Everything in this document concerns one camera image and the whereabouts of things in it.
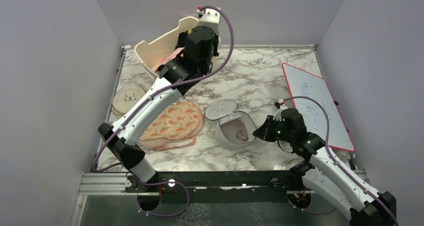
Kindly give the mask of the white mesh cylindrical laundry bag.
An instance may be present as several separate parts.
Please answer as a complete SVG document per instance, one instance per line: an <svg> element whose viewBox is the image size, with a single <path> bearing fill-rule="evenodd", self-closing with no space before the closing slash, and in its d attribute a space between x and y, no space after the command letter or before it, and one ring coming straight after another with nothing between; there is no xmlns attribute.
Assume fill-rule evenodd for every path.
<svg viewBox="0 0 424 226"><path fill-rule="evenodd" d="M257 130L251 116L238 110L237 102L223 99L211 103L204 112L209 121L216 122L215 139L227 150L240 150L256 140Z"/></svg>

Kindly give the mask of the pale pink garment in bag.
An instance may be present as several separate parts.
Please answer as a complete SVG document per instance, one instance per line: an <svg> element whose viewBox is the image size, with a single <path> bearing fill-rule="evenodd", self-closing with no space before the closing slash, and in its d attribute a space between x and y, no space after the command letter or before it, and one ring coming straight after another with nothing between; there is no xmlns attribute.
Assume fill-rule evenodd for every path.
<svg viewBox="0 0 424 226"><path fill-rule="evenodd" d="M228 121L220 126L222 134L232 142L247 142L249 136L246 126L240 119Z"/></svg>

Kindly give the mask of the floral peach mesh laundry bag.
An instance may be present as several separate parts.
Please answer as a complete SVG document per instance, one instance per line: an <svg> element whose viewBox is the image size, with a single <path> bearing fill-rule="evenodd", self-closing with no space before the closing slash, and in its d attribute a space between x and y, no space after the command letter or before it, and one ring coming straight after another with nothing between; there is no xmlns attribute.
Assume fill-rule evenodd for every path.
<svg viewBox="0 0 424 226"><path fill-rule="evenodd" d="M202 112L195 103L173 103L148 126L138 145L157 151L193 146L203 123Z"/></svg>

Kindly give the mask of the cream perforated laundry basket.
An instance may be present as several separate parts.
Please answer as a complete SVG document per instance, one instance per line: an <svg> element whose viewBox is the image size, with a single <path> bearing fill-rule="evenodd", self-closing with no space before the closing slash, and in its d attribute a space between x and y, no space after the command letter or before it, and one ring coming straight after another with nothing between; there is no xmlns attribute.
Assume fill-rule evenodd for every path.
<svg viewBox="0 0 424 226"><path fill-rule="evenodd" d="M180 33L188 31L198 25L199 19L187 16L178 21L176 28L166 32L151 42L145 40L139 42L134 47L135 54L141 62L147 75L156 79L158 75L154 68L160 59L168 57L177 45Z"/></svg>

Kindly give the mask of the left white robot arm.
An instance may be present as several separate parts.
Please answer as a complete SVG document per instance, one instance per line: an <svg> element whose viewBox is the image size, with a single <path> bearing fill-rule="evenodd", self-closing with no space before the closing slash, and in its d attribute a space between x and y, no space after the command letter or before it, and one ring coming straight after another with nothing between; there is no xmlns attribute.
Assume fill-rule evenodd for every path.
<svg viewBox="0 0 424 226"><path fill-rule="evenodd" d="M98 132L104 147L130 173L144 191L157 186L156 170L137 143L149 125L171 104L212 73L212 58L218 55L219 34L208 26L196 26L185 37L184 49L159 67L150 90L113 125L102 123Z"/></svg>

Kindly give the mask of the pink framed whiteboard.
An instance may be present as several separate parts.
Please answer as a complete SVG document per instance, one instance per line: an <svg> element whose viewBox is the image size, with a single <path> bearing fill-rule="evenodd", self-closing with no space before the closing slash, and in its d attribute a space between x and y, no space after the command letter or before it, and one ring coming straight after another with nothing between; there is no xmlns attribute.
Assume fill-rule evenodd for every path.
<svg viewBox="0 0 424 226"><path fill-rule="evenodd" d="M292 103L302 114L307 130L325 139L328 118L328 145L334 149L354 152L355 146L325 80L287 63L281 67L290 96L302 96L293 99Z"/></svg>

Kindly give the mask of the pink garment in basket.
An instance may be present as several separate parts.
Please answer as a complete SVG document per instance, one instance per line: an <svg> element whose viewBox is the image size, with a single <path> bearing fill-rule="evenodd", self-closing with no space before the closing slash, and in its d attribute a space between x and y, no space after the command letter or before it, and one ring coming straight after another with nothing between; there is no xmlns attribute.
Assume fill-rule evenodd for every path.
<svg viewBox="0 0 424 226"><path fill-rule="evenodd" d="M156 66L154 67L154 70L157 71L158 68L161 65L165 65L167 62L171 61L172 59L174 59L179 53L181 53L185 48L184 47L179 47L177 49L175 49L168 57L163 57L162 59L160 59L158 61L158 63L156 64Z"/></svg>

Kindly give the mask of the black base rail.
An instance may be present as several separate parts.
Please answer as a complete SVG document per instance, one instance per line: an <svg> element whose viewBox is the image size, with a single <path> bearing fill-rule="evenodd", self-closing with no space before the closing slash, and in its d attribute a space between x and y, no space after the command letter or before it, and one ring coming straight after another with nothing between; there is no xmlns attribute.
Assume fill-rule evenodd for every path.
<svg viewBox="0 0 424 226"><path fill-rule="evenodd" d="M162 171L147 183L127 174L125 192L142 206L160 204L293 203L306 208L311 193L290 170Z"/></svg>

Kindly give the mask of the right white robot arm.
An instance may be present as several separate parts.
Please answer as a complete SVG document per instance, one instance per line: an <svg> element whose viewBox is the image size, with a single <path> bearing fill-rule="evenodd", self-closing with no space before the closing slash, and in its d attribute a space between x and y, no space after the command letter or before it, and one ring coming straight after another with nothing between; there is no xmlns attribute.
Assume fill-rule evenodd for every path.
<svg viewBox="0 0 424 226"><path fill-rule="evenodd" d="M291 168L289 185L313 190L338 211L351 226L397 226L396 198L382 193L346 166L317 134L309 132L297 109L281 111L281 118L268 115L252 133L266 142L287 142L304 160Z"/></svg>

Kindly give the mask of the black garment in basket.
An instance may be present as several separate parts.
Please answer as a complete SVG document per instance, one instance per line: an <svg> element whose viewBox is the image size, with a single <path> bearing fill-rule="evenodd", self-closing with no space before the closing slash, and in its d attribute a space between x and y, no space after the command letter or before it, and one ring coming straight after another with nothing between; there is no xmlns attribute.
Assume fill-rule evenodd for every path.
<svg viewBox="0 0 424 226"><path fill-rule="evenodd" d="M178 40L177 40L177 44L176 44L176 46L175 46L175 49L177 49L177 48L185 48L185 43L186 43L186 38L187 38L187 36L188 36L188 31L181 32L181 33L178 35Z"/></svg>

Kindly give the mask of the round beige bra wash bag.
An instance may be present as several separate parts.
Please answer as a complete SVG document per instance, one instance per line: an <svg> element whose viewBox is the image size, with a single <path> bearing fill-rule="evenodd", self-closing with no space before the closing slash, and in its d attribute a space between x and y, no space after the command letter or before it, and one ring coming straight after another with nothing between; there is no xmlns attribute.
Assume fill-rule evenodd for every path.
<svg viewBox="0 0 424 226"><path fill-rule="evenodd" d="M119 89L112 99L112 113L117 116L125 115L145 93L145 90L138 86L126 86Z"/></svg>

